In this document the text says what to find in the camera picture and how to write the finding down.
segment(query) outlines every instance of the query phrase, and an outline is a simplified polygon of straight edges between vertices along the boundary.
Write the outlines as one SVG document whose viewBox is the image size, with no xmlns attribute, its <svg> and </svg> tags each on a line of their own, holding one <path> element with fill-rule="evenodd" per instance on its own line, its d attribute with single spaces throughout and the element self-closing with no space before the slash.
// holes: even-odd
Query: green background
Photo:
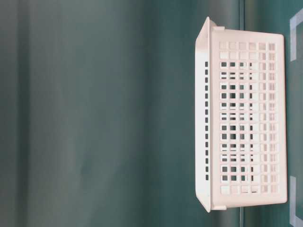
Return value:
<svg viewBox="0 0 303 227">
<path fill-rule="evenodd" d="M 286 38 L 289 174 L 303 218 L 303 52 L 288 57 L 303 4 L 245 6 L 246 30 Z M 195 39 L 206 16 L 239 29 L 239 14 L 239 0 L 1 1 L 0 226 L 239 226 L 239 209 L 206 213 L 194 186 Z M 288 207 L 245 208 L 245 224 L 287 226 Z"/>
</svg>

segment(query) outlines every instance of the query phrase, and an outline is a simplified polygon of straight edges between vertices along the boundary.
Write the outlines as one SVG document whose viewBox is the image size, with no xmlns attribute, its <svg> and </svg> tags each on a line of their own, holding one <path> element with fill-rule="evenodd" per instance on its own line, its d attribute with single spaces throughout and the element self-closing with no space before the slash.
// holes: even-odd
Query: grid pattern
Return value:
<svg viewBox="0 0 303 227">
<path fill-rule="evenodd" d="M 205 180 L 209 180 L 209 78 L 208 78 L 208 62 L 205 62 Z"/>
<path fill-rule="evenodd" d="M 278 193 L 276 44 L 219 46 L 221 194 Z"/>
</svg>

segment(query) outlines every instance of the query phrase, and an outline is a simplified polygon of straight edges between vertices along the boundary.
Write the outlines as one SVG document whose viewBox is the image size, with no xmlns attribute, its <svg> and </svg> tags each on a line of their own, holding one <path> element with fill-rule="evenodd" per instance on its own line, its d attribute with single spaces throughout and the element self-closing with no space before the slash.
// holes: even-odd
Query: square hole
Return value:
<svg viewBox="0 0 303 227">
<path fill-rule="evenodd" d="M 272 185 L 271 186 L 271 192 L 272 193 L 278 193 L 279 192 L 279 185 Z"/>
<path fill-rule="evenodd" d="M 270 176 L 270 181 L 271 181 L 271 183 L 277 183 L 279 181 L 279 176 L 278 175 L 271 175 Z"/>
<path fill-rule="evenodd" d="M 276 50 L 276 45 L 275 44 L 268 44 L 268 49 L 270 51 L 274 51 L 274 50 Z"/>
<path fill-rule="evenodd" d="M 237 162 L 237 156 L 231 155 L 231 162 Z"/>
<path fill-rule="evenodd" d="M 221 68 L 227 68 L 227 62 L 225 61 L 221 62 Z"/>
<path fill-rule="evenodd" d="M 250 73 L 250 79 L 252 79 L 252 80 L 257 80 L 257 79 L 258 79 L 258 74 L 255 73 L 255 72 L 251 72 L 251 73 Z"/>
<path fill-rule="evenodd" d="M 240 50 L 246 50 L 246 43 L 239 43 Z"/>
<path fill-rule="evenodd" d="M 256 60 L 256 59 L 258 59 L 258 58 L 257 58 L 257 53 L 255 53 L 255 52 L 250 52 L 250 59 L 251 59 L 251 60 Z"/>
<path fill-rule="evenodd" d="M 247 79 L 247 73 L 246 72 L 240 72 L 239 73 L 239 79 Z"/>
<path fill-rule="evenodd" d="M 236 139 L 236 134 L 231 134 L 231 140 L 235 140 Z"/>
<path fill-rule="evenodd" d="M 239 194 L 240 188 L 239 186 L 231 186 L 232 194 Z"/>
<path fill-rule="evenodd" d="M 276 144 L 270 144 L 269 145 L 269 150 L 270 150 L 270 152 L 278 151 L 277 145 Z"/>
<path fill-rule="evenodd" d="M 226 72 L 220 72 L 220 79 L 227 79 L 227 73 Z"/>
<path fill-rule="evenodd" d="M 220 87 L 222 90 L 225 90 L 227 88 L 227 83 L 220 83 Z"/>
<path fill-rule="evenodd" d="M 229 73 L 229 79 L 236 79 L 236 73 L 235 72 L 230 72 Z"/>
<path fill-rule="evenodd" d="M 227 166 L 222 167 L 222 172 L 227 172 Z"/>
<path fill-rule="evenodd" d="M 275 53 L 269 53 L 268 58 L 270 61 L 275 61 L 276 60 L 276 54 Z"/>
<path fill-rule="evenodd" d="M 241 187 L 241 192 L 242 193 L 248 193 L 248 186 L 242 186 Z"/>
<path fill-rule="evenodd" d="M 247 52 L 240 52 L 240 59 L 247 59 Z"/>
<path fill-rule="evenodd" d="M 237 109 L 237 104 L 236 103 L 230 103 L 230 110 L 235 110 Z"/>
<path fill-rule="evenodd" d="M 269 70 L 275 70 L 276 65 L 274 63 L 269 63 L 268 68 L 269 68 Z"/>
<path fill-rule="evenodd" d="M 268 185 L 262 185 L 261 191 L 262 191 L 262 193 L 268 193 Z"/>
<path fill-rule="evenodd" d="M 250 50 L 255 50 L 257 48 L 256 43 L 250 43 Z"/>
<path fill-rule="evenodd" d="M 220 52 L 221 59 L 228 59 L 228 52 Z"/>
<path fill-rule="evenodd" d="M 227 155 L 221 155 L 221 162 L 227 162 Z"/>
<path fill-rule="evenodd" d="M 261 165 L 261 172 L 267 172 L 267 171 L 268 171 L 267 165 Z"/>
<path fill-rule="evenodd" d="M 240 62 L 239 66 L 240 66 L 241 70 L 245 70 L 247 68 L 247 63 L 246 62 Z"/>
<path fill-rule="evenodd" d="M 236 98 L 236 93 L 230 93 L 229 98 Z"/>
<path fill-rule="evenodd" d="M 259 59 L 262 61 L 266 60 L 266 53 L 259 53 Z"/>
<path fill-rule="evenodd" d="M 259 50 L 266 50 L 266 44 L 265 43 L 259 43 Z"/>
<path fill-rule="evenodd" d="M 237 59 L 237 52 L 230 52 L 231 59 Z"/>
<path fill-rule="evenodd" d="M 227 113 L 220 113 L 220 118 L 221 118 L 221 121 L 226 121 L 227 120 Z"/>
<path fill-rule="evenodd" d="M 236 42 L 230 42 L 229 43 L 229 48 L 230 49 L 237 49 L 237 43 Z"/>
<path fill-rule="evenodd" d="M 268 176 L 267 175 L 262 175 L 261 176 L 261 181 L 262 181 L 262 183 L 268 183 Z"/>
<path fill-rule="evenodd" d="M 270 154 L 270 161 L 277 162 L 278 161 L 278 154 Z"/>
<path fill-rule="evenodd" d="M 272 173 L 278 172 L 278 167 L 277 167 L 277 165 L 270 165 L 270 171 L 271 171 Z"/>
<path fill-rule="evenodd" d="M 276 75 L 274 73 L 269 73 L 268 79 L 269 80 L 275 80 L 276 79 Z"/>
<path fill-rule="evenodd" d="M 260 63 L 260 70 L 266 70 L 266 63 Z"/>
<path fill-rule="evenodd" d="M 259 74 L 260 80 L 266 80 L 266 73 L 262 72 Z"/>
<path fill-rule="evenodd" d="M 250 62 L 250 70 L 258 70 L 258 63 Z"/>
<path fill-rule="evenodd" d="M 251 193 L 259 193 L 259 186 L 252 186 L 251 187 Z"/>
<path fill-rule="evenodd" d="M 251 179 L 251 182 L 253 182 L 253 183 L 260 183 L 259 175 L 252 175 L 250 179 Z"/>
</svg>

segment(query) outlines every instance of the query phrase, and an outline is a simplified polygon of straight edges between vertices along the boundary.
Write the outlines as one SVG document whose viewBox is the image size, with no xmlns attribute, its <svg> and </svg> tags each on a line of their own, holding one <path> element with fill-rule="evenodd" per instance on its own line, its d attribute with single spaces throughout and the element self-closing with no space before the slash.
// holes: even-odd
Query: basket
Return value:
<svg viewBox="0 0 303 227">
<path fill-rule="evenodd" d="M 283 36 L 207 18 L 195 55 L 197 198 L 207 212 L 286 202 Z"/>
</svg>

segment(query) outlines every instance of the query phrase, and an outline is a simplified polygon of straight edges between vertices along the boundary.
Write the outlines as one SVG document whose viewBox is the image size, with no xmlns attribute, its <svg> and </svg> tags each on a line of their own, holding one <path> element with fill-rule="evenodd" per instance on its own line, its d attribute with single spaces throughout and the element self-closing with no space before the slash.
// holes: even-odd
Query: plastic basket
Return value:
<svg viewBox="0 0 303 227">
<path fill-rule="evenodd" d="M 206 19 L 196 40 L 196 196 L 205 209 L 287 201 L 284 38 Z"/>
</svg>

